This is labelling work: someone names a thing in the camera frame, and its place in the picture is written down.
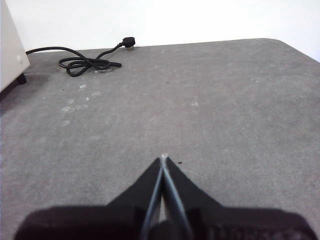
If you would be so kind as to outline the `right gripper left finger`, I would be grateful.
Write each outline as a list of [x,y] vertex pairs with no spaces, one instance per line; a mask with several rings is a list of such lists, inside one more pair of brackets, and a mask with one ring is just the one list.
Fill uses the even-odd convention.
[[161,182],[159,158],[108,204],[53,206],[31,212],[16,240],[137,240]]

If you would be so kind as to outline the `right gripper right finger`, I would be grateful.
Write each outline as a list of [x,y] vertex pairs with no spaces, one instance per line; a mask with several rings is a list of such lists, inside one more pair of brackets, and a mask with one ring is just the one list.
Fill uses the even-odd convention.
[[192,240],[315,240],[301,215],[276,208],[227,207],[162,159],[168,209]]

